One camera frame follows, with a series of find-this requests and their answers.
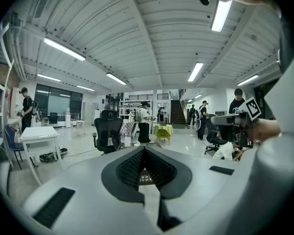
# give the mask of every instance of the backpack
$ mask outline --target backpack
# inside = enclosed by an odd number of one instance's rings
[[[139,122],[139,123],[142,122],[141,109],[136,111],[136,121]]]
[[[202,114],[201,114],[201,111],[200,111],[201,107],[202,107],[202,106],[200,106],[200,108],[199,108],[199,110],[198,110],[199,119],[202,119]]]
[[[36,114],[37,114],[37,111],[38,111],[38,103],[36,102],[36,101],[34,101],[33,99],[31,100],[31,107],[32,107],[32,110],[31,110],[31,114],[33,115],[33,116],[35,116]]]

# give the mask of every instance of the window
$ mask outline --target window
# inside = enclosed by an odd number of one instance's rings
[[[44,85],[37,85],[35,101],[38,103],[39,112],[42,118],[50,115],[51,112],[58,113],[58,120],[64,121],[66,110],[70,109],[73,116],[81,111],[82,94],[70,92]]]

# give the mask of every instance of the ceiling light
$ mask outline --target ceiling light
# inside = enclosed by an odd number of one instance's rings
[[[45,91],[38,91],[38,90],[37,90],[37,92],[41,92],[41,93],[47,93],[47,94],[49,94],[49,92],[45,92]]]
[[[68,55],[71,55],[72,57],[75,57],[77,58],[78,60],[80,61],[84,61],[85,60],[85,57],[77,54],[76,52],[70,50],[69,48],[66,48],[64,47],[63,45],[61,44],[58,44],[57,42],[51,40],[51,39],[48,39],[48,38],[44,38],[44,43],[47,44],[47,45],[50,45],[60,51],[63,51],[65,53],[67,53]]]
[[[199,70],[201,69],[201,67],[204,65],[204,63],[199,63],[197,62],[195,65],[195,68],[190,76],[190,78],[188,79],[189,82],[193,82],[196,75],[198,74]]]
[[[243,82],[241,82],[241,83],[239,83],[237,85],[238,86],[243,85],[243,84],[248,83],[249,81],[251,81],[251,80],[253,80],[253,79],[257,78],[257,77],[258,77],[258,75],[254,75],[251,78],[249,78],[249,79],[247,79],[247,80],[245,80],[245,81],[243,81]]]
[[[60,79],[56,79],[56,78],[53,78],[53,77],[49,77],[49,76],[45,76],[45,75],[41,75],[41,74],[38,74],[37,76],[43,77],[43,78],[46,78],[46,79],[50,79],[50,80],[53,80],[53,81],[61,82]]]
[[[92,92],[95,91],[95,90],[93,90],[93,89],[89,89],[89,88],[86,88],[86,87],[83,87],[83,86],[80,86],[80,85],[77,85],[77,87],[82,88],[82,89],[86,89],[86,90],[89,90],[89,91],[92,91]]]
[[[115,75],[113,75],[111,73],[107,73],[106,75],[111,77],[112,79],[118,81],[120,84],[126,85],[126,83],[124,83],[122,80],[118,79]]]
[[[224,26],[227,14],[229,13],[232,0],[229,2],[217,2],[217,8],[215,10],[214,18],[212,20],[211,29],[213,31],[221,32]]]

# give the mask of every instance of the black mesh chair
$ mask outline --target black mesh chair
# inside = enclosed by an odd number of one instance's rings
[[[107,119],[115,119],[118,117],[118,112],[112,110],[104,110],[101,112],[100,117]]]
[[[57,112],[50,112],[49,124],[56,124],[58,127],[58,113]]]
[[[218,137],[218,130],[215,125],[213,125],[210,121],[211,117],[215,117],[216,115],[214,114],[209,114],[209,118],[206,120],[206,126],[208,128],[208,135],[207,135],[207,141],[209,143],[212,143],[214,146],[207,146],[205,155],[207,151],[217,151],[219,150],[220,145],[226,144],[227,141],[221,140]]]
[[[97,133],[93,133],[94,145],[99,151],[103,151],[104,154],[117,151],[121,148],[121,127],[123,124],[123,119],[106,119],[106,118],[96,118],[95,127]],[[109,138],[111,138],[112,145],[108,145]]]

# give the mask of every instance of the yellow table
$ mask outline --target yellow table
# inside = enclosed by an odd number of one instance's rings
[[[163,138],[163,139],[167,139],[170,144],[170,139],[172,135],[173,135],[172,125],[167,124],[164,126],[164,125],[156,124],[155,136],[157,137],[157,142],[159,139]]]

